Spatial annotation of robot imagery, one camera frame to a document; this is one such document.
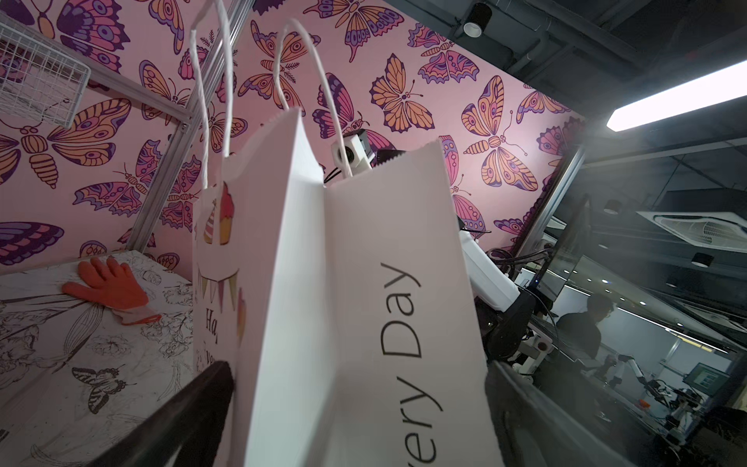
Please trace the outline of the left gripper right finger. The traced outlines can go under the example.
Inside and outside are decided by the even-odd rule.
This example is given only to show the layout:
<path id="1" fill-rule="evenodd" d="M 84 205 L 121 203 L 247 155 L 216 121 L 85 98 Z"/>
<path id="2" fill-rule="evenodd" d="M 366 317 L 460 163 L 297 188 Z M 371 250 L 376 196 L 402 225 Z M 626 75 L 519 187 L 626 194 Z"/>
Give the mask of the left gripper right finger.
<path id="1" fill-rule="evenodd" d="M 507 364 L 488 364 L 484 390 L 505 465 L 630 466 Z"/>

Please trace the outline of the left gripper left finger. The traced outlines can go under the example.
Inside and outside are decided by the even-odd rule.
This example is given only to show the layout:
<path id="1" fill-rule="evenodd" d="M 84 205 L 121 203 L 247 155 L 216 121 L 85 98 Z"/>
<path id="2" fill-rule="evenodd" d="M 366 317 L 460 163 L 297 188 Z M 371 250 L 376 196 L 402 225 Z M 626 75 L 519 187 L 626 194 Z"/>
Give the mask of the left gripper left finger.
<path id="1" fill-rule="evenodd" d="M 211 466 L 234 390 L 229 363 L 213 363 L 89 465 Z"/>

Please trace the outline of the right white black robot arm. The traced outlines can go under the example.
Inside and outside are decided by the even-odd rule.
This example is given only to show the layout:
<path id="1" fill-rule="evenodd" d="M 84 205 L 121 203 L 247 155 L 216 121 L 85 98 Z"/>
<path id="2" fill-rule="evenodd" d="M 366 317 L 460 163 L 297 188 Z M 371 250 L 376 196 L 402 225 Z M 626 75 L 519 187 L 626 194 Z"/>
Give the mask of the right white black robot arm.
<path id="1" fill-rule="evenodd" d="M 548 301 L 512 282 L 480 249 L 476 231 L 462 219 L 457 223 L 487 359 L 512 366 L 540 364 L 552 351 L 552 339 L 532 328 L 530 319 L 549 316 Z"/>

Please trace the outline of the white paper bag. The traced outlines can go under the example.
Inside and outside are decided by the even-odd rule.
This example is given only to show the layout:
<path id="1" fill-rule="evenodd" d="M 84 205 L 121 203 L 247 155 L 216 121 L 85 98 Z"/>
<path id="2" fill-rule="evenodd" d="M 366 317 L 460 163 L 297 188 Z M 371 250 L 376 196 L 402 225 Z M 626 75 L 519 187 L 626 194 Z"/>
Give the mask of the white paper bag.
<path id="1" fill-rule="evenodd" d="M 202 166 L 198 371 L 235 382 L 220 466 L 499 466 L 439 141 L 326 186 L 284 106 Z"/>

